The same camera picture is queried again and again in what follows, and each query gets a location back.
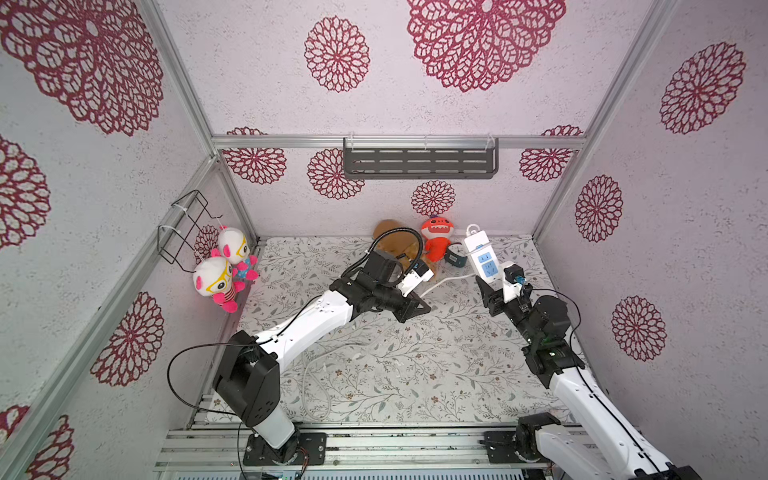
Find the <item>white power strip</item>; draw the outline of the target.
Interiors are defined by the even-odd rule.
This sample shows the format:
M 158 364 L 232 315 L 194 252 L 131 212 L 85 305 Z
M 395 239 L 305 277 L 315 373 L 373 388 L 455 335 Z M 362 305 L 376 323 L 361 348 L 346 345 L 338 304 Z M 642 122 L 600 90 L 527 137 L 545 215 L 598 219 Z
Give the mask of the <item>white power strip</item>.
M 462 244 L 474 273 L 487 284 L 492 285 L 501 278 L 501 267 L 491 241 L 477 224 L 470 224 L 465 231 Z

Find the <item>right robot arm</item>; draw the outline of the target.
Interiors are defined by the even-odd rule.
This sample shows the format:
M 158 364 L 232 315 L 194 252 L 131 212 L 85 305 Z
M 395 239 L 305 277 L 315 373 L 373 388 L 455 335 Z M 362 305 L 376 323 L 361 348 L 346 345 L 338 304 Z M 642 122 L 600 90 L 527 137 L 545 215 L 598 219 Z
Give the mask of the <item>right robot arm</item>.
M 495 289 L 475 278 L 484 307 L 505 315 L 526 344 L 522 348 L 531 374 L 570 411 L 597 450 L 573 439 L 550 413 L 518 419 L 509 447 L 527 462 L 549 461 L 572 479 L 698 479 L 691 466 L 677 466 L 629 422 L 597 385 L 567 338 L 575 328 L 568 305 L 547 289 L 533 301 L 534 291 L 520 278 Z

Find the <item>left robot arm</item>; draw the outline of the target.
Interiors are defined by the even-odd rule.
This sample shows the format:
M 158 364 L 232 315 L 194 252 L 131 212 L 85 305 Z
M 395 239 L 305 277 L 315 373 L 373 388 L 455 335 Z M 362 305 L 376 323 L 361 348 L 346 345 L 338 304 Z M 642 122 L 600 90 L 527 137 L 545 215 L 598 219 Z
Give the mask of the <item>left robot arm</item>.
M 296 432 L 280 406 L 282 371 L 324 335 L 363 313 L 379 310 L 392 312 L 403 323 L 430 312 L 431 307 L 413 291 L 405 294 L 376 281 L 337 279 L 295 318 L 256 336 L 244 331 L 233 335 L 213 388 L 246 427 L 279 450 Z

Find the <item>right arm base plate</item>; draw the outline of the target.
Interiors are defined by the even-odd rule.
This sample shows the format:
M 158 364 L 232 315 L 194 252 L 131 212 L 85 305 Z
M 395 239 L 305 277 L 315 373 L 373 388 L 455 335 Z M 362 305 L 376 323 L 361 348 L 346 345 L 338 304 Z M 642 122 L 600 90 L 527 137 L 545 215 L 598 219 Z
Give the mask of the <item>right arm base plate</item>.
M 491 464 L 539 463 L 547 458 L 541 454 L 535 441 L 516 430 L 486 431 L 479 443 L 484 447 Z

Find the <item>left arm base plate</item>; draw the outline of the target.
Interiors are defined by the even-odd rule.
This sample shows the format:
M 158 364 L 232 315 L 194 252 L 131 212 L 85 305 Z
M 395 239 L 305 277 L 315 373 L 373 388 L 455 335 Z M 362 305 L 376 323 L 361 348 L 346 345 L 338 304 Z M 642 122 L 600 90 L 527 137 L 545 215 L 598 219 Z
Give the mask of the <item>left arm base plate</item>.
M 280 448 L 262 437 L 250 435 L 242 463 L 245 466 L 319 466 L 325 463 L 326 433 L 294 433 Z

